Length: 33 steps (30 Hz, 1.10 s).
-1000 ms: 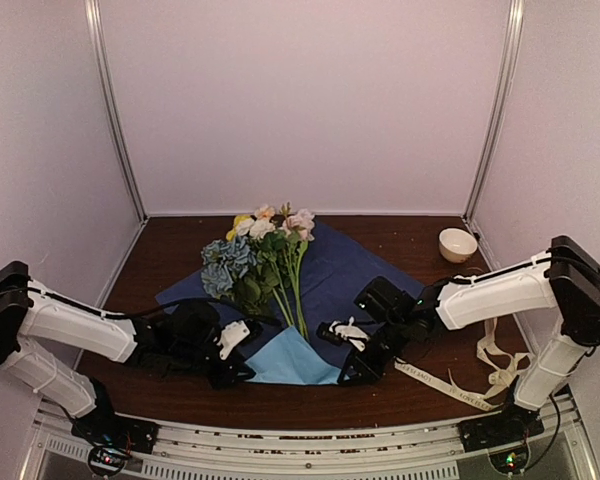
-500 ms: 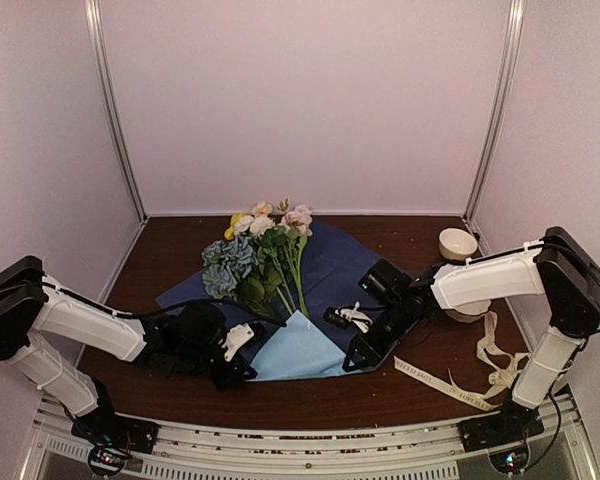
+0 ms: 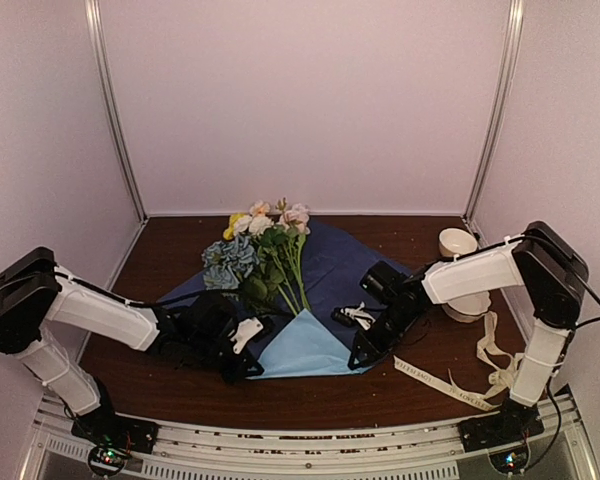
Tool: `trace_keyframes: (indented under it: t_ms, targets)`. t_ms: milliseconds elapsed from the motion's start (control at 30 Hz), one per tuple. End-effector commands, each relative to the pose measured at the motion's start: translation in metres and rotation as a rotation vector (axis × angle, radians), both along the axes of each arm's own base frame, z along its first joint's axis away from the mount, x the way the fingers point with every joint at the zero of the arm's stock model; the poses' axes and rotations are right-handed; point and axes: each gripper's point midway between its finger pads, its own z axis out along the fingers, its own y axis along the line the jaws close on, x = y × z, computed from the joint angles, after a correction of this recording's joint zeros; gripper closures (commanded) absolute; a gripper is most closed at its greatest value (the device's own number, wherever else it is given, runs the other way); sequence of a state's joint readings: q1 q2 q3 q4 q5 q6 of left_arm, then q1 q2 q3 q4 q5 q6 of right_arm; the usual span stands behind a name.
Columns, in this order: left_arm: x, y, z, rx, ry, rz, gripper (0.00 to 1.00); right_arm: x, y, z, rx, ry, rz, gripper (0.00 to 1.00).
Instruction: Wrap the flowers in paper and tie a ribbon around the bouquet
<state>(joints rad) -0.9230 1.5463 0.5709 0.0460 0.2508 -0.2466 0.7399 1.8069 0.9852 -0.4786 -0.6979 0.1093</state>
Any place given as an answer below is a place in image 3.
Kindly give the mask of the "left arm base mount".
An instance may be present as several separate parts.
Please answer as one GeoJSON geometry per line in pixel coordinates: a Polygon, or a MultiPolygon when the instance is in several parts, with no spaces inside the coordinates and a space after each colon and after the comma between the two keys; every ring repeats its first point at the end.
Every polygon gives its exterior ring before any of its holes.
{"type": "Polygon", "coordinates": [[[155,422],[124,416],[94,421],[78,417],[71,427],[73,436],[93,444],[143,454],[152,453],[158,431],[159,425],[155,422]]]}

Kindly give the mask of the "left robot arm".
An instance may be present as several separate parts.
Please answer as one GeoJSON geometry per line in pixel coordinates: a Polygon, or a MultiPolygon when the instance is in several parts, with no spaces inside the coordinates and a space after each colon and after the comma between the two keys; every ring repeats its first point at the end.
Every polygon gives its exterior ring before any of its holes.
{"type": "Polygon", "coordinates": [[[227,383],[264,372],[249,345],[271,327],[240,318],[225,290],[145,303],[116,295],[60,266],[37,247],[0,272],[0,353],[17,358],[103,444],[124,433],[106,387],[70,358],[51,333],[59,322],[150,355],[216,369],[227,383]]]}

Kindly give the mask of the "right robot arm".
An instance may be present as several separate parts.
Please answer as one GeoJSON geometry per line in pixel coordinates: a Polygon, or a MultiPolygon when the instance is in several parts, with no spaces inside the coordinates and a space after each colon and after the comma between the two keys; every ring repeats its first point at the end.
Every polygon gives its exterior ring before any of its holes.
{"type": "MultiPolygon", "coordinates": [[[[373,250],[401,265],[418,268],[435,256],[435,237],[446,227],[460,227],[457,216],[348,216],[332,223],[373,250]]],[[[600,222],[561,223],[558,231],[585,257],[591,283],[600,296],[600,222]]],[[[523,344],[530,303],[519,289],[492,296],[499,316],[498,339],[516,349],[523,344]]],[[[476,326],[461,326],[440,308],[425,315],[398,346],[398,354],[440,374],[451,366],[468,386],[485,386],[487,368],[470,354],[476,326]]],[[[600,430],[600,322],[581,329],[569,350],[556,386],[570,386],[585,424],[600,430]]],[[[389,361],[361,376],[334,382],[328,394],[325,424],[333,428],[375,428],[448,420],[475,413],[475,408],[404,378],[389,361]]]]}

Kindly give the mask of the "blue wrapping paper sheet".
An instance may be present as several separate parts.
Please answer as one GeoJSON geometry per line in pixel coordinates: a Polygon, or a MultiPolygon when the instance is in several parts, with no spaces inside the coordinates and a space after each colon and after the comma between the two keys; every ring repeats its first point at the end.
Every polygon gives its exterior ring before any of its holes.
{"type": "Polygon", "coordinates": [[[408,267],[389,259],[364,245],[346,231],[318,220],[310,222],[311,234],[302,258],[303,280],[311,310],[302,311],[293,319],[272,318],[271,333],[248,346],[264,368],[252,380],[293,377],[324,377],[356,375],[369,367],[350,369],[356,330],[331,318],[336,308],[379,308],[360,286],[364,274],[377,262],[384,261],[395,270],[408,275],[408,267]]]}

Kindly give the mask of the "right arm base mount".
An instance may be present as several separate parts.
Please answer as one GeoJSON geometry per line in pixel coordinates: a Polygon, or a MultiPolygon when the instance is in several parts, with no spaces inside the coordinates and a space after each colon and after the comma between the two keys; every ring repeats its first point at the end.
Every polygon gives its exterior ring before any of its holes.
{"type": "Polygon", "coordinates": [[[535,415],[523,418],[502,412],[486,417],[469,418],[458,424],[465,452],[522,442],[527,435],[539,435],[544,431],[543,422],[535,415]]]}

